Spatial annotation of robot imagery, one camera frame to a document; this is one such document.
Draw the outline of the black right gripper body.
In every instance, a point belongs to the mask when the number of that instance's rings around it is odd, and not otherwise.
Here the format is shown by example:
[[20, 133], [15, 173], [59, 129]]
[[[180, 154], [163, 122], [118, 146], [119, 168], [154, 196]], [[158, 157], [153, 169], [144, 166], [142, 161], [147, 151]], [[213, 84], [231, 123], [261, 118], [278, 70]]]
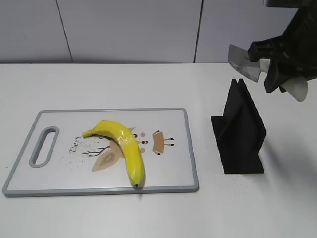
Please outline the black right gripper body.
[[282, 34], [283, 73], [281, 92], [306, 92], [307, 82], [317, 78], [317, 2], [300, 7]]

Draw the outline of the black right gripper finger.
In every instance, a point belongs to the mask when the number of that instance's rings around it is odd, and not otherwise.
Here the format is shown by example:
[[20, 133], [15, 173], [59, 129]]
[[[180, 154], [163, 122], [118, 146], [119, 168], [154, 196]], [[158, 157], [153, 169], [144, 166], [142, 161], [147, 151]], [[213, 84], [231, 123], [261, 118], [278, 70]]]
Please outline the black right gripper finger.
[[287, 52], [283, 37], [253, 41], [249, 46], [248, 56], [251, 62], [257, 62], [260, 59], [286, 60]]
[[267, 93], [272, 93], [283, 83], [297, 75], [295, 67], [277, 60], [270, 60], [268, 73], [264, 81]]

